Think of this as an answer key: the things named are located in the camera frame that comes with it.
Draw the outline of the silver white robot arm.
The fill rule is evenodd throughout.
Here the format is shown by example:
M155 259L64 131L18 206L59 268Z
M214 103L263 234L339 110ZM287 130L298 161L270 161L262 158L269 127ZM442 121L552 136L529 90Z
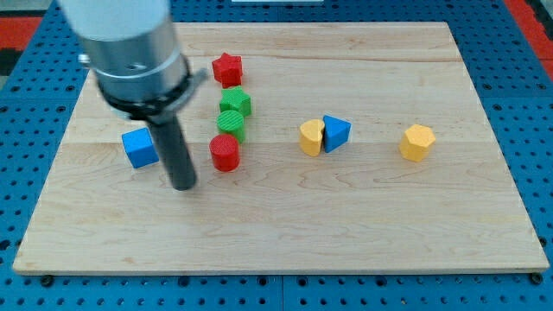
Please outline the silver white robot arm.
M191 100L207 70L190 69L166 0L59 0L105 101L121 116L162 123Z

